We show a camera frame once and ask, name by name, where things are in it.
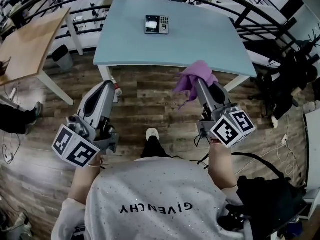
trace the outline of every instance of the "white desk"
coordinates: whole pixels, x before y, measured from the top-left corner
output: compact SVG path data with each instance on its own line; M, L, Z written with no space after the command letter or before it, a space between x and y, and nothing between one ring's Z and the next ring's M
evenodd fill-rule
M169 34L145 34L145 16L169 16ZM236 29L223 14L166 0L114 0L93 63L104 80L108 66L189 67L204 60L214 71L236 74L227 91L256 71Z

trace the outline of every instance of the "floor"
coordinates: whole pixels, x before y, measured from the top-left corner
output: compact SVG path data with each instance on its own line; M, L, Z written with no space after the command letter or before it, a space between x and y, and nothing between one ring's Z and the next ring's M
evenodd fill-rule
M36 239L49 239L52 228L59 216L62 202L66 199L71 186L75 168L63 162L52 151L51 145L60 125L66 117L73 115L82 97L96 84L102 81L99 70L93 65L94 53L83 56L72 55L74 68L63 72L48 59L44 70L70 97L74 106L68 106L36 78L21 80L18 83L16 102L31 109L38 101L43 103L43 118L31 129L29 135L21 135L21 145L14 161L7 165L0 161L0 195L6 201L0 206L12 219L17 217L20 207L27 210L32 230ZM202 108L198 101L188 103L180 111L178 107L187 99L185 93L174 94L172 89L179 79L180 68L160 66L119 66L112 68L112 74L118 81L123 95L112 110L111 123L120 134L117 152L105 157L105 164L134 161L139 158L145 143L147 128L157 128L160 143L172 156L187 160L200 160L209 150L206 140L198 148L194 138L198 135L196 120L200 118ZM225 85L236 76L215 72L220 83ZM6 86L10 93L17 83ZM237 102L247 111L257 130L245 141L239 143L232 151L242 151L264 155L264 159L273 163L282 172L287 172L293 183L302 182L306 174L306 135L301 108L292 108L279 121L278 129L271 128L267 118L261 115L261 101L248 100L249 95L257 94L258 89L250 80L230 92L232 101ZM308 86L297 97L299 104L312 101L313 91ZM0 140L11 152L18 147L18 139L13 134L0 132ZM294 151L300 169L293 164L294 158L286 147L280 147L277 157L277 145L285 134ZM250 158L234 157L234 170L237 175L248 178L275 178L275 175L260 164L251 162Z

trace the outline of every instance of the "person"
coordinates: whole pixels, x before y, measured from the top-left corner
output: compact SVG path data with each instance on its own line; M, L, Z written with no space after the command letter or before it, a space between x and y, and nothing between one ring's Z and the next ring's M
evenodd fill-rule
M9 134L24 134L29 132L29 126L36 123L42 113L42 104L37 102L32 110L21 111L12 106L0 104L0 130Z
M273 127L278 127L278 120L287 113L292 105L293 98L307 87L307 84L314 82L318 77L318 70L315 66L305 64L286 65L280 70L280 76L273 81L271 92L273 93L276 108L271 116Z
M146 139L141 159L100 172L97 155L76 168L52 240L252 239L251 227L232 232L218 224L227 203L241 205L230 149L212 140L207 172L167 155L156 129Z

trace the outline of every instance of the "shoe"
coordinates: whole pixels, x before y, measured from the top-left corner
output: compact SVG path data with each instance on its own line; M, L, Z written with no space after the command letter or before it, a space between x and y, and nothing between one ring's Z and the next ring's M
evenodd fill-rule
M277 129L278 128L278 120L275 118L275 116L271 116L271 121L273 123L273 128Z
M146 130L145 137L147 141L151 136L156 136L156 138L159 140L159 132L157 131L157 129L149 128L148 130Z
M35 110L35 120L30 123L29 125L35 125L35 123L37 122L37 119L41 116L42 114L42 104L40 102L37 102L34 106L34 109Z

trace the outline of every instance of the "pink cloth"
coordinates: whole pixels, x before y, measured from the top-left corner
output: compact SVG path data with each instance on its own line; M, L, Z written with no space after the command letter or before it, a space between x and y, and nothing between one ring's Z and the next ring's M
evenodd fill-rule
M196 89L196 80L198 78L202 78L209 87L214 82L219 82L216 76L212 74L212 70L204 60L196 61L190 67L186 68L182 73L180 73L180 75L181 79L177 83L173 92L179 93L183 91L190 91L189 99L182 106L184 106L187 102L194 101L198 97Z

